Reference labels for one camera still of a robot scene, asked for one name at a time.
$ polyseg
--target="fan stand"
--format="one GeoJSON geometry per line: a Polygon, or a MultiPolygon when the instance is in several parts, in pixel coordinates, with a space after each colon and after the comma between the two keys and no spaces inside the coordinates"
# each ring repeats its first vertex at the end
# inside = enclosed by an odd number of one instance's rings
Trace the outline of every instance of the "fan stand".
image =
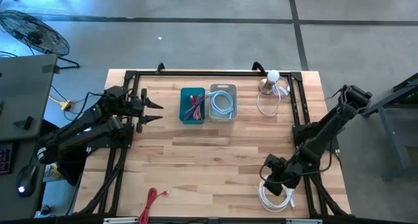
{"type": "Polygon", "coordinates": [[[66,62],[75,64],[75,66],[60,67],[60,69],[73,69],[73,68],[77,68],[78,69],[78,68],[80,68],[80,65],[77,62],[75,62],[75,61],[71,61],[71,60],[65,59],[64,57],[58,57],[58,59],[61,59],[63,61],[66,61],[66,62]]]}

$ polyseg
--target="white cable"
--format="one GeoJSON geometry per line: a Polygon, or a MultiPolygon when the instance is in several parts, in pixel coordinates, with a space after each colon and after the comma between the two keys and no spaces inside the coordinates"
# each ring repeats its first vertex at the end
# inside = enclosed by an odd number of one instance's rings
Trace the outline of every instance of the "white cable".
{"type": "Polygon", "coordinates": [[[259,199],[263,207],[270,211],[270,212],[280,212],[284,210],[287,205],[290,203],[292,208],[295,208],[296,204],[293,201],[293,192],[294,189],[287,188],[285,185],[281,185],[283,187],[283,190],[286,193],[286,199],[281,204],[272,204],[266,197],[266,188],[264,187],[265,181],[261,180],[260,186],[259,186],[259,199]]]}
{"type": "Polygon", "coordinates": [[[233,111],[234,111],[234,99],[229,95],[229,93],[227,93],[226,91],[223,91],[223,90],[218,90],[218,91],[208,93],[208,97],[210,97],[210,107],[212,108],[212,110],[214,112],[217,112],[217,113],[223,114],[223,115],[229,114],[229,118],[231,119],[233,111]],[[228,108],[220,109],[216,105],[215,98],[217,96],[220,96],[220,95],[224,96],[228,99],[228,101],[229,101],[229,107],[228,108]]]}
{"type": "Polygon", "coordinates": [[[284,97],[286,97],[289,94],[289,92],[290,92],[290,85],[289,85],[288,81],[284,77],[282,77],[282,76],[280,76],[280,78],[283,78],[285,80],[285,82],[287,84],[287,88],[284,89],[284,88],[280,87],[277,82],[272,86],[273,87],[272,88],[273,94],[279,96],[279,101],[277,102],[276,109],[274,110],[274,113],[273,114],[267,114],[266,112],[263,112],[260,109],[260,95],[262,94],[261,92],[259,93],[259,95],[257,97],[257,108],[265,116],[268,116],[268,117],[275,116],[277,114],[277,109],[279,108],[279,105],[280,105],[280,102],[281,102],[281,94],[280,94],[280,92],[282,92],[285,95],[284,97]]]}

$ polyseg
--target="round white bulb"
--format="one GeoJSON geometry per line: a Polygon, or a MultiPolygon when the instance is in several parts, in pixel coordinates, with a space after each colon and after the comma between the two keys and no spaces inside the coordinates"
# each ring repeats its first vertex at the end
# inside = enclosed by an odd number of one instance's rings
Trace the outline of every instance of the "round white bulb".
{"type": "Polygon", "coordinates": [[[279,72],[276,70],[271,70],[267,74],[267,79],[269,82],[277,82],[279,80],[279,72]]]}

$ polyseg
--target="blue plastic bin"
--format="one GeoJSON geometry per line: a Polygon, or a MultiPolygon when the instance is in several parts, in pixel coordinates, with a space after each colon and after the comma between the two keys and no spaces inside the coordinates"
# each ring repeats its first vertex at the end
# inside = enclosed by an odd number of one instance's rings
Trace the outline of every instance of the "blue plastic bin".
{"type": "Polygon", "coordinates": [[[203,120],[195,120],[193,117],[187,120],[183,119],[184,113],[191,108],[190,96],[197,97],[199,94],[204,95],[204,88],[182,88],[180,91],[180,120],[184,124],[200,124],[204,122],[204,100],[200,105],[203,120]]]}

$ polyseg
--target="wooden table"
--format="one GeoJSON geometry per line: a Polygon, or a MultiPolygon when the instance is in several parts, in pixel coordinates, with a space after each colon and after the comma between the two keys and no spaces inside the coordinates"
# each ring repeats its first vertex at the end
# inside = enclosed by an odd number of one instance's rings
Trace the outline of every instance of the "wooden table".
{"type": "MultiPolygon", "coordinates": [[[[106,88],[121,86],[125,69],[110,69],[106,88]]],[[[311,121],[326,113],[319,73],[302,72],[311,121]]],[[[288,206],[279,213],[267,212],[258,198],[259,168],[271,152],[290,158],[294,152],[291,127],[294,124],[290,98],[282,99],[277,116],[268,118],[257,109],[258,83],[262,78],[230,76],[141,76],[140,88],[164,110],[147,109],[148,115],[164,118],[135,133],[128,150],[123,173],[118,216],[138,216],[145,207],[148,190],[170,190],[152,205],[151,216],[193,217],[308,217],[304,183],[295,190],[296,208],[288,206]],[[184,125],[179,120],[180,90],[211,84],[235,84],[238,88],[238,118],[234,123],[184,125]]],[[[277,97],[261,99],[263,110],[273,111],[277,97]]],[[[100,149],[88,157],[75,209],[83,209],[103,183],[109,150],[100,149]]],[[[328,153],[321,167],[329,162],[328,153]]],[[[349,204],[338,160],[322,173],[322,180],[333,199],[349,213],[349,204]]],[[[319,210],[313,187],[315,207],[319,210]]],[[[108,196],[110,207],[112,187],[108,196]]],[[[281,203],[283,195],[268,198],[281,203]]]]}

